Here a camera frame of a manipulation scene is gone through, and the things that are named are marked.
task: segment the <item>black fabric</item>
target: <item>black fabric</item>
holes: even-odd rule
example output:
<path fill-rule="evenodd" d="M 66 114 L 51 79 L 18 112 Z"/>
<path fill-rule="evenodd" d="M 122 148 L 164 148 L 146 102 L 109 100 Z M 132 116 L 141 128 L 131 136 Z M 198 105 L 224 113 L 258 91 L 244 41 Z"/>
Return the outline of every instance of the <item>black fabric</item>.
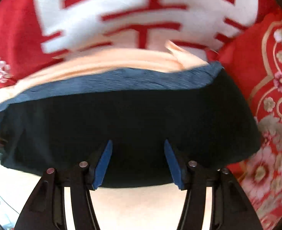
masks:
<path fill-rule="evenodd" d="M 165 139 L 215 169 L 260 148 L 250 109 L 224 70 L 201 89 L 52 97 L 11 104 L 0 117 L 0 137 L 8 141 L 1 163 L 38 175 L 75 165 L 111 139 L 104 187 L 172 182 Z"/>

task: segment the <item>screw head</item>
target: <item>screw head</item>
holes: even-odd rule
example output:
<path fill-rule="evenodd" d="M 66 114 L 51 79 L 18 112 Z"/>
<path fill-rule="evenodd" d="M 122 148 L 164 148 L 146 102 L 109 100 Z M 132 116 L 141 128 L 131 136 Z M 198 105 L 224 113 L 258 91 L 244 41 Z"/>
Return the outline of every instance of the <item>screw head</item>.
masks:
<path fill-rule="evenodd" d="M 188 164 L 189 164 L 190 167 L 196 167 L 197 166 L 196 161 L 189 161 Z"/>
<path fill-rule="evenodd" d="M 49 168 L 48 170 L 46 170 L 46 173 L 48 174 L 53 174 L 55 172 L 54 168 Z"/>
<path fill-rule="evenodd" d="M 81 168 L 85 168 L 86 166 L 88 166 L 88 163 L 86 161 L 79 163 L 79 167 L 81 167 Z"/>
<path fill-rule="evenodd" d="M 229 174 L 229 170 L 227 168 L 223 168 L 222 169 L 222 173 L 227 175 L 227 174 Z"/>

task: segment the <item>red cushion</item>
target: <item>red cushion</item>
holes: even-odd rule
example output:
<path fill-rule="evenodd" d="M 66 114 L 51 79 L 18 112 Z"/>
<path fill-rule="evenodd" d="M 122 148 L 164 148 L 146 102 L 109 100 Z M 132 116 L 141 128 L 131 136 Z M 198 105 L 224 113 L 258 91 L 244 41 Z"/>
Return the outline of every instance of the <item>red cushion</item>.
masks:
<path fill-rule="evenodd" d="M 259 152 L 229 168 L 242 175 L 264 229 L 271 229 L 282 217 L 282 11 L 268 14 L 218 54 L 208 52 L 208 58 L 219 60 L 234 79 L 263 135 Z"/>

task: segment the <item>blue fabric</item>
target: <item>blue fabric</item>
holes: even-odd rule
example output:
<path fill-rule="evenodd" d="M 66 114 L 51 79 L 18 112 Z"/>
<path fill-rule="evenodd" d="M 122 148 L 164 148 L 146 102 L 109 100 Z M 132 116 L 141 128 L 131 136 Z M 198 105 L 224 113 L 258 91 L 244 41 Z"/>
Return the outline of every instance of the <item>blue fabric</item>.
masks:
<path fill-rule="evenodd" d="M 0 111 L 9 104 L 48 97 L 121 90 L 188 90 L 209 85 L 223 67 L 219 62 L 176 73 L 123 68 L 105 73 L 55 81 L 30 88 L 0 104 Z"/>

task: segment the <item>blue gripper pad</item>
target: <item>blue gripper pad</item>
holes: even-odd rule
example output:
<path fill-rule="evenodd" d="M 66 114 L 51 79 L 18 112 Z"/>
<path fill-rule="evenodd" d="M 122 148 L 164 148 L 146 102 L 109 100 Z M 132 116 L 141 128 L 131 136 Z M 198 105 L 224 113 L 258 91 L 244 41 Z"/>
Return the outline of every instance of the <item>blue gripper pad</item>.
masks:
<path fill-rule="evenodd" d="M 181 169 L 168 140 L 165 140 L 164 142 L 164 154 L 166 156 L 174 184 L 178 186 L 180 190 L 184 189 L 184 183 L 181 179 Z"/>
<path fill-rule="evenodd" d="M 112 154 L 112 141 L 109 140 L 94 171 L 93 188 L 96 190 L 103 183 L 105 173 Z"/>

